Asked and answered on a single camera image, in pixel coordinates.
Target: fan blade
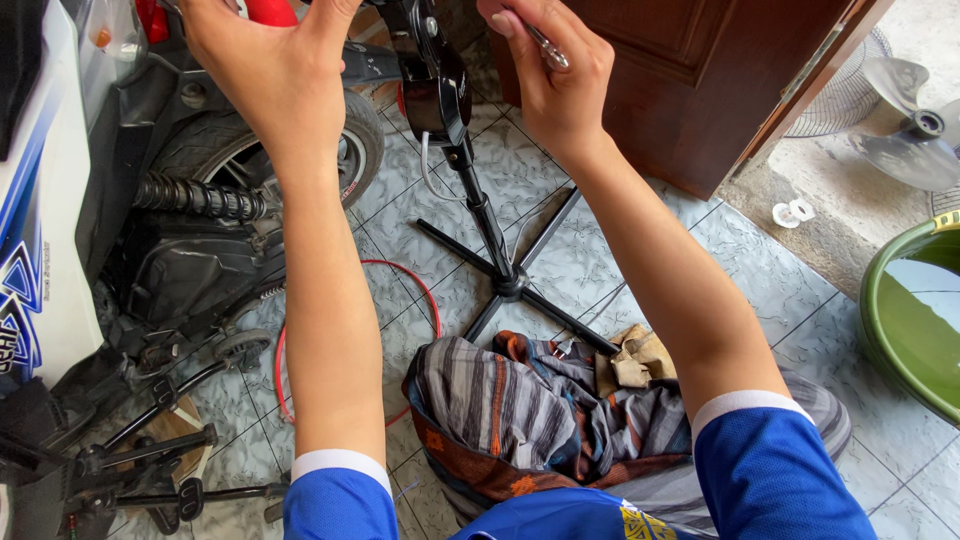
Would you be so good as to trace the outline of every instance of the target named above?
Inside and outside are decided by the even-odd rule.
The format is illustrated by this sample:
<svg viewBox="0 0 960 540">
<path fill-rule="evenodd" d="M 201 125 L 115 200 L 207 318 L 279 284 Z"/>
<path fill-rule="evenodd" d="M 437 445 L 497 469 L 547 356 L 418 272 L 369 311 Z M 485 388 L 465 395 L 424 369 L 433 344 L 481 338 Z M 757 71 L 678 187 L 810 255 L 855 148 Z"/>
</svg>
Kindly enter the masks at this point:
<svg viewBox="0 0 960 540">
<path fill-rule="evenodd" d="M 960 180 L 960 160 L 939 138 L 924 140 L 906 132 L 890 136 L 851 134 L 850 143 L 876 168 L 905 184 L 943 191 Z"/>
<path fill-rule="evenodd" d="M 917 91 L 930 78 L 930 72 L 912 61 L 878 57 L 863 61 L 863 76 L 876 93 L 909 116 L 920 108 Z"/>
<path fill-rule="evenodd" d="M 938 112 L 944 119 L 944 133 L 940 135 L 940 139 L 953 148 L 955 153 L 960 146 L 960 99 L 947 103 Z"/>
</svg>

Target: rear shock absorber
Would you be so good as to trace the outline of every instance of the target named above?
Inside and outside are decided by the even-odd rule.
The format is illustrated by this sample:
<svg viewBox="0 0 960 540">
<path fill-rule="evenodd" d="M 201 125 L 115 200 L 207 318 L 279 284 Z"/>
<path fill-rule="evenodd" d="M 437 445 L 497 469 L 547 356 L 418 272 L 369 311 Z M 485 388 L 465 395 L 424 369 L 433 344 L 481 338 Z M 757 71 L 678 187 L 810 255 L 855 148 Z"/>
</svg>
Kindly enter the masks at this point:
<svg viewBox="0 0 960 540">
<path fill-rule="evenodd" d="M 137 186 L 133 207 L 243 220 L 267 213 L 263 196 L 245 187 L 179 180 L 156 171 L 147 173 Z"/>
</svg>

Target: wooden door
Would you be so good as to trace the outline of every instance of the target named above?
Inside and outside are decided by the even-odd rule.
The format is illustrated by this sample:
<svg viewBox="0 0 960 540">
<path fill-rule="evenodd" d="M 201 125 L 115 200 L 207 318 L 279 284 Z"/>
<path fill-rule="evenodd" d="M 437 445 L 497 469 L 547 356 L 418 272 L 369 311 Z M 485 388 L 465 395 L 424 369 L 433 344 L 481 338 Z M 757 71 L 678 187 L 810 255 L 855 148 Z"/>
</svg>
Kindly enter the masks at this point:
<svg viewBox="0 0 960 540">
<path fill-rule="evenodd" d="M 566 0 L 616 50 L 604 127 L 642 173 L 707 199 L 852 0 Z M 519 104 L 506 40 L 492 45 Z"/>
</svg>

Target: white fan part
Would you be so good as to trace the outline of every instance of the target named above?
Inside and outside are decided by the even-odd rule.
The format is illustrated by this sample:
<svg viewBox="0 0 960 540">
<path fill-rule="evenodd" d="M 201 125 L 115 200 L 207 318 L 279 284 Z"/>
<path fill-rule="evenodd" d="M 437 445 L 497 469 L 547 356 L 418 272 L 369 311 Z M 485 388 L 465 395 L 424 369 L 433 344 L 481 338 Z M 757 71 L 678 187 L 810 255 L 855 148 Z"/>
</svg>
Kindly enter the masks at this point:
<svg viewBox="0 0 960 540">
<path fill-rule="evenodd" d="M 796 229 L 801 223 L 813 219 L 816 215 L 813 207 L 803 199 L 794 199 L 789 203 L 779 203 L 774 206 L 774 222 L 787 229 Z"/>
</svg>

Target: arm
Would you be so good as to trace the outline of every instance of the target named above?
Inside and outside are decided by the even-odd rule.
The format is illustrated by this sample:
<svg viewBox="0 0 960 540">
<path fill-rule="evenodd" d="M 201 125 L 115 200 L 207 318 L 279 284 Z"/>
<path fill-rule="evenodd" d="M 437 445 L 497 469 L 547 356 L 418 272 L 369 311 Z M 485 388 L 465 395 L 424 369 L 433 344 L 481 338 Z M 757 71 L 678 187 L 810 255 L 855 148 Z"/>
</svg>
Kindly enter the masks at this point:
<svg viewBox="0 0 960 540">
<path fill-rule="evenodd" d="M 516 12 L 502 11 L 500 0 L 481 0 L 478 9 L 510 42 L 523 120 L 593 209 L 637 303 L 674 359 L 691 422 L 706 402 L 736 390 L 789 397 L 750 304 L 604 132 L 612 47 L 557 0 L 505 4 Z M 540 48 L 517 14 L 559 44 L 568 69 L 544 71 Z"/>
<path fill-rule="evenodd" d="M 296 454 L 341 449 L 382 466 L 379 329 L 336 169 L 340 58 L 359 3 L 318 0 L 288 28 L 245 20 L 221 0 L 180 7 L 190 50 L 259 136 L 283 189 Z"/>
</svg>

